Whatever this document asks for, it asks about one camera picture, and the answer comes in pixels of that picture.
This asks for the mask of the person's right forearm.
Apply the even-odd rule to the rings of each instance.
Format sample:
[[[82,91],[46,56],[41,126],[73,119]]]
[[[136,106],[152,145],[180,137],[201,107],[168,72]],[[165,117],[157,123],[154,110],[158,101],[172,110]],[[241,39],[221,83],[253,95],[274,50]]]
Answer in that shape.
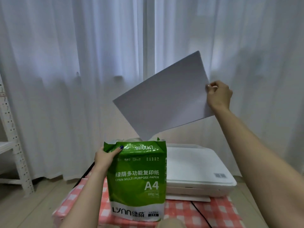
[[[304,178],[228,108],[215,107],[243,179],[269,228],[304,228]]]

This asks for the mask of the white perforated metal shelf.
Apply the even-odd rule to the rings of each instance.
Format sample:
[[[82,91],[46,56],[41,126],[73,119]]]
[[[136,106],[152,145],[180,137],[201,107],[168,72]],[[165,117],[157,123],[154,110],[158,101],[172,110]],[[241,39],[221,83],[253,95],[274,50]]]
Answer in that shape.
[[[8,101],[7,93],[0,74],[0,119],[4,128],[7,142],[0,141],[0,155],[8,151],[13,152],[14,163],[19,179],[0,178],[0,184],[21,185],[25,197],[29,197],[35,192],[32,179],[27,167],[27,162],[23,153],[12,110]]]

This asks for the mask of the person's left hand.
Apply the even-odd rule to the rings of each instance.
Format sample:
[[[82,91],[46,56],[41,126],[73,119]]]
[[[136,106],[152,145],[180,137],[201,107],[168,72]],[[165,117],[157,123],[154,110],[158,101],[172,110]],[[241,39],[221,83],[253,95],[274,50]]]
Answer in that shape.
[[[104,148],[101,147],[99,151],[96,152],[95,158],[94,158],[94,167],[93,172],[103,173],[104,175],[107,173],[109,167],[111,166],[114,159],[109,159],[107,157],[107,154],[104,151]]]

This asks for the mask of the person's left forearm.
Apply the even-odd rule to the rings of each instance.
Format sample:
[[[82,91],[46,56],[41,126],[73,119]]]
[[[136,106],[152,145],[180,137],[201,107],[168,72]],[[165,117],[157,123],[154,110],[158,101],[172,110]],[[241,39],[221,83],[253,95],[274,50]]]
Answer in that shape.
[[[108,166],[97,164],[60,228],[97,228]]]

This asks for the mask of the white printer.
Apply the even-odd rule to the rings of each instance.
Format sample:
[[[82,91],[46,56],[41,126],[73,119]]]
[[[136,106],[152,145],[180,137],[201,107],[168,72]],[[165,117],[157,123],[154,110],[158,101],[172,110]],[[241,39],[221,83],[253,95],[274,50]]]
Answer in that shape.
[[[195,144],[167,143],[167,200],[211,202],[229,195],[237,182],[218,155]]]

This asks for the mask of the green copy paper pack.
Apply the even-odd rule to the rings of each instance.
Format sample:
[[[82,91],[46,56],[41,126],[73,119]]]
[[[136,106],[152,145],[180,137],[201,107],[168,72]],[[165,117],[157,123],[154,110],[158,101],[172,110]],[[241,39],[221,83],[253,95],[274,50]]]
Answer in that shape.
[[[167,146],[165,140],[104,142],[104,151],[123,148],[107,173],[111,214],[128,220],[157,222],[165,215]]]

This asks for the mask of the red checkered tablecloth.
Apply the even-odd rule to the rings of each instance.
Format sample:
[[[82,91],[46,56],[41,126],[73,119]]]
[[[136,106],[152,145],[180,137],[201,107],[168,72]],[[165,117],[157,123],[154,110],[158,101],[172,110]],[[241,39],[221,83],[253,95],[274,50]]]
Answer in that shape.
[[[54,226],[59,228],[71,207],[75,203],[82,188],[87,182],[91,172],[85,175],[77,185],[69,192],[62,204],[53,212]],[[211,202],[166,200],[165,217],[177,218],[184,222],[187,228],[209,228],[207,221],[212,228],[245,228],[241,217],[229,197],[211,198]],[[154,228],[156,222],[138,222],[118,218],[111,215],[107,180],[104,180],[104,187],[101,199],[98,227],[119,226],[121,228]]]

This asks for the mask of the person's right hand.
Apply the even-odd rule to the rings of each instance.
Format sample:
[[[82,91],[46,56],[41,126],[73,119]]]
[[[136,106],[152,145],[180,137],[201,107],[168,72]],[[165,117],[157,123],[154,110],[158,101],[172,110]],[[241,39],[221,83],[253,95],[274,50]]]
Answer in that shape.
[[[229,86],[220,80],[210,83],[212,95],[207,98],[207,103],[214,113],[219,110],[230,110],[230,101],[233,91]]]

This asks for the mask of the white sheer curtain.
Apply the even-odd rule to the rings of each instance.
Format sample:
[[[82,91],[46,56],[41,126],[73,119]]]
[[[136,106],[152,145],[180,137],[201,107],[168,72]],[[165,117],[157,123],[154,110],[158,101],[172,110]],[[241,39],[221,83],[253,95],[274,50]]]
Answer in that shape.
[[[200,51],[230,109],[304,175],[304,0],[0,0],[0,73],[32,179],[138,137],[112,100]]]

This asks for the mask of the white paper sheet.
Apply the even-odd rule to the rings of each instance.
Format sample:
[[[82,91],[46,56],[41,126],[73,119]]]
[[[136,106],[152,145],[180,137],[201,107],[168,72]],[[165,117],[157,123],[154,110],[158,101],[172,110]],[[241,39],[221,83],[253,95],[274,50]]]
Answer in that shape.
[[[214,115],[207,104],[209,84],[196,51],[113,100],[143,141]]]

